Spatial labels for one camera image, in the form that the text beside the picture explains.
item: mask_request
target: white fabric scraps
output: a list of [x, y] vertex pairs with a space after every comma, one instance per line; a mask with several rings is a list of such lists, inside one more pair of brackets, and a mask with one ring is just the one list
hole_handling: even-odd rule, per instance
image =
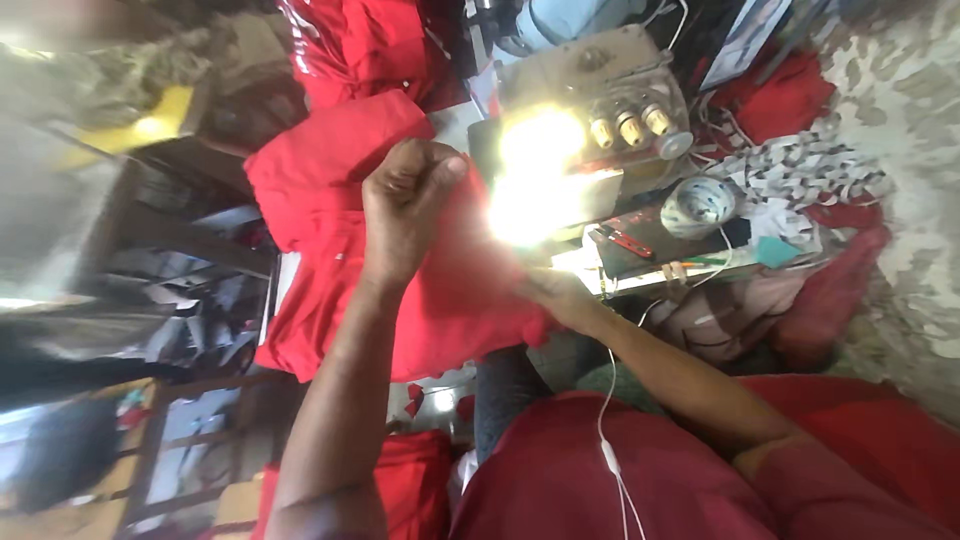
[[876, 160], [838, 142], [824, 119], [809, 131], [742, 149], [706, 173], [739, 188], [737, 213], [750, 220], [754, 245], [761, 236], [793, 245], [807, 243], [813, 239], [814, 225], [798, 210], [849, 203], [866, 193], [873, 200], [863, 204], [874, 204], [890, 189]]

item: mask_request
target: sewing machine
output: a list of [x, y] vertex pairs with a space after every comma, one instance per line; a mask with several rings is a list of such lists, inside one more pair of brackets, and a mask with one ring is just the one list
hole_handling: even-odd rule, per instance
[[468, 132], [494, 233], [516, 245], [577, 236], [618, 200], [675, 181], [693, 135], [671, 59], [628, 25], [495, 64], [500, 116]]

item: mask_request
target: wall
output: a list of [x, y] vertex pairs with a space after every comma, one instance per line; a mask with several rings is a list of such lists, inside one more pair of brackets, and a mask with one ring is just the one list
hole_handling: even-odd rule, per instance
[[841, 137], [893, 178], [892, 244], [851, 327], [858, 375], [891, 379], [960, 425], [960, 0], [890, 2], [815, 39]]

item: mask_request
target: hand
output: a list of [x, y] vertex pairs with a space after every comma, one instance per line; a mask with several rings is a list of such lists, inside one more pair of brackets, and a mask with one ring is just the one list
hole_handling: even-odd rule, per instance
[[363, 182], [365, 282], [402, 293], [430, 247], [446, 196], [466, 173], [467, 162], [439, 142], [405, 139], [390, 149]]
[[516, 292], [545, 307], [557, 322], [590, 337], [599, 337], [612, 318], [618, 317], [590, 294], [575, 274], [531, 268]]

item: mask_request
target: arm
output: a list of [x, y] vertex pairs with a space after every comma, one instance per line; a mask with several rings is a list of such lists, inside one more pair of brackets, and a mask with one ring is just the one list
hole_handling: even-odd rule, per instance
[[[731, 460], [751, 456], [756, 463], [778, 444], [806, 437], [735, 380], [600, 304], [572, 274], [532, 270], [519, 292], [561, 324], [612, 349], [679, 424], [720, 455]], [[748, 474], [754, 469], [740, 470]]]
[[372, 474], [396, 315], [445, 196], [466, 172], [457, 156], [442, 144], [405, 140], [364, 181], [363, 271], [287, 441], [268, 538], [387, 536]]

